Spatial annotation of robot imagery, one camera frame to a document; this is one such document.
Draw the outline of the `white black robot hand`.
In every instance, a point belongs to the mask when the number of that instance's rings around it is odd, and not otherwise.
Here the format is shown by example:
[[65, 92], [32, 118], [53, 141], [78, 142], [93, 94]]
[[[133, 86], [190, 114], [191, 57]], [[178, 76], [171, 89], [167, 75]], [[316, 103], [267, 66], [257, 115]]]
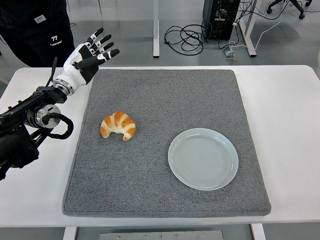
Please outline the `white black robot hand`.
[[53, 80], [53, 86], [71, 96], [80, 86], [87, 85], [98, 72], [99, 66], [120, 53], [118, 49], [110, 49], [113, 42], [108, 42], [111, 35], [99, 39], [104, 31], [101, 27], [88, 39], [79, 44], [63, 65], [63, 71]]

